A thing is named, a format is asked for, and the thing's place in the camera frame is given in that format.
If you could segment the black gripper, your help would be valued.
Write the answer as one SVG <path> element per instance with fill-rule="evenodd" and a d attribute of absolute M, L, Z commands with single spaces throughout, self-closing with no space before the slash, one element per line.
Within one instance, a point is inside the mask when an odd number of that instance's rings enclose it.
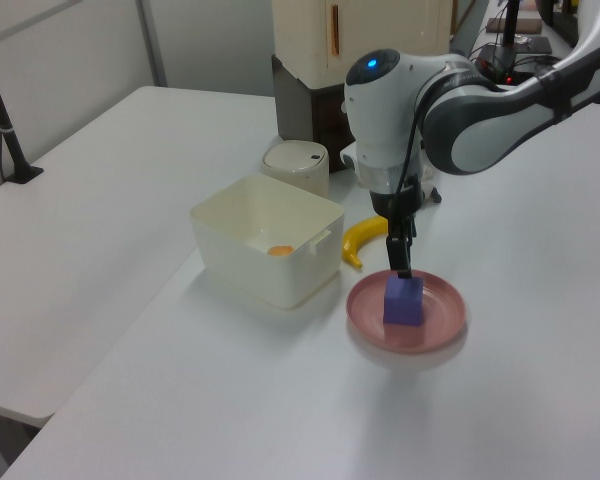
<path fill-rule="evenodd" d="M 371 192 L 374 211 L 388 221 L 389 235 L 386 250 L 390 269 L 399 278 L 411 279 L 411 245 L 416 236 L 416 212 L 424 204 L 424 193 L 417 177 L 408 177 L 399 193 L 382 194 Z"/>

